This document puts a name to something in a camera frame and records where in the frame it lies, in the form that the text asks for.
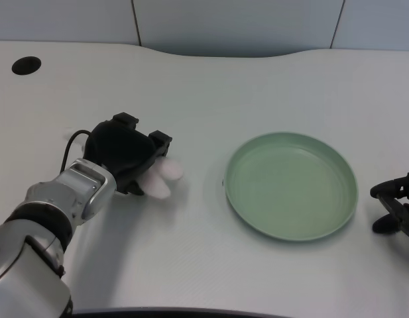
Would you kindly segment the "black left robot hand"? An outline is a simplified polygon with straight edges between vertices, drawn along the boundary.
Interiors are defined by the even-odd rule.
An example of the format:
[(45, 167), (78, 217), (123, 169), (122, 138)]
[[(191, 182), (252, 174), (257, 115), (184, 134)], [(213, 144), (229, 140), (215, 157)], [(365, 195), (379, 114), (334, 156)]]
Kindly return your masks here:
[(98, 124), (88, 136), (83, 158), (105, 168), (115, 178), (117, 191), (144, 195), (138, 179), (166, 156), (172, 137), (160, 131), (145, 135), (136, 130), (139, 120), (119, 113)]

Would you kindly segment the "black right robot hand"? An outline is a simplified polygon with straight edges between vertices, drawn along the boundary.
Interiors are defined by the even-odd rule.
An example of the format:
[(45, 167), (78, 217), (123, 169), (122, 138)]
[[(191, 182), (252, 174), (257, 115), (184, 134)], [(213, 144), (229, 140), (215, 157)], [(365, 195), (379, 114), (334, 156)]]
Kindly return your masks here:
[(378, 199), (388, 212), (373, 223), (372, 232), (378, 235), (403, 232), (409, 237), (409, 203), (399, 202), (402, 198), (409, 200), (409, 173), (372, 187), (370, 195)]

